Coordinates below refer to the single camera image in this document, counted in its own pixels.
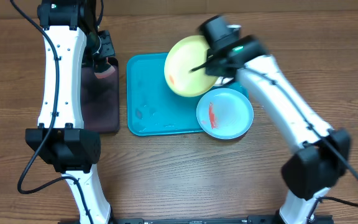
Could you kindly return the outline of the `yellow-green plate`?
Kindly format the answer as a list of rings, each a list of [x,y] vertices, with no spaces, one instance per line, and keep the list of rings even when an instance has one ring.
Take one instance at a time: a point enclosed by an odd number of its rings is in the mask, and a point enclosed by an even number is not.
[[[210,90],[218,77],[209,76],[201,68],[205,63],[209,45],[202,35],[191,35],[177,42],[169,51],[164,65],[164,75],[169,88],[184,97],[200,96]]]

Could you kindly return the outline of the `green and red sponge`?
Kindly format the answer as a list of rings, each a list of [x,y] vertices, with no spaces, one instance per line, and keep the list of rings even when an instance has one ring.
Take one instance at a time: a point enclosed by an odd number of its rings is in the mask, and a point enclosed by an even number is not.
[[[102,79],[113,75],[117,71],[117,68],[110,63],[96,65],[94,68],[94,74],[96,78]]]

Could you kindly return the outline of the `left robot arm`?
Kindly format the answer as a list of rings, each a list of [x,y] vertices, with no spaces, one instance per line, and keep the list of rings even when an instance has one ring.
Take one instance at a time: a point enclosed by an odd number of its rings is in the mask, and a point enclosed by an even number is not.
[[[79,223],[111,223],[112,208],[98,176],[101,154],[98,133],[85,129],[81,112],[83,60],[106,58],[98,31],[95,1],[42,1],[37,8],[45,44],[45,86],[37,127],[26,129],[25,141],[34,155],[17,189],[37,157],[53,166],[69,185],[80,212]]]

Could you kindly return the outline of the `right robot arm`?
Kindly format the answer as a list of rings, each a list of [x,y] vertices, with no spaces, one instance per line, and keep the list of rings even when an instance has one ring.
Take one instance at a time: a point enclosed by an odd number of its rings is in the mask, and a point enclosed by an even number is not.
[[[244,86],[265,108],[293,154],[281,174],[288,187],[285,203],[273,218],[249,218],[249,223],[332,223],[314,211],[322,198],[346,173],[351,137],[334,130],[316,114],[280,70],[275,57],[253,36],[222,16],[203,22],[199,33],[208,43],[207,75],[229,78]]]

